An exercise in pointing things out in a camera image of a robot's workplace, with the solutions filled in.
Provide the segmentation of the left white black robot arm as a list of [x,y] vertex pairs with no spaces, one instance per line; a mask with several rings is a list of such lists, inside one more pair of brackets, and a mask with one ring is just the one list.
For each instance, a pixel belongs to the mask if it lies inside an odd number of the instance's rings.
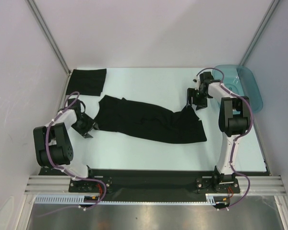
[[58,111],[50,123],[33,130],[36,160],[39,166],[56,169],[79,181],[86,192],[96,187],[91,168],[74,158],[74,151],[68,130],[72,128],[83,138],[92,138],[89,134],[98,130],[98,124],[85,113],[86,106],[79,99],[68,99],[67,107]]

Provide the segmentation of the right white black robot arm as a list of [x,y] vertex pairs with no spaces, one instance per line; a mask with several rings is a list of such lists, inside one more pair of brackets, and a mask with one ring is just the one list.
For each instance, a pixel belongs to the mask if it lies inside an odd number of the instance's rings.
[[187,90],[187,105],[195,105],[197,110],[208,106],[208,99],[215,99],[219,105],[218,126],[222,132],[222,146],[219,160],[212,177],[197,179],[199,190],[225,193],[238,188],[235,162],[240,140],[252,129],[252,109],[247,96],[240,96],[228,89],[223,79],[214,79],[211,71],[205,68],[197,73],[194,88]]

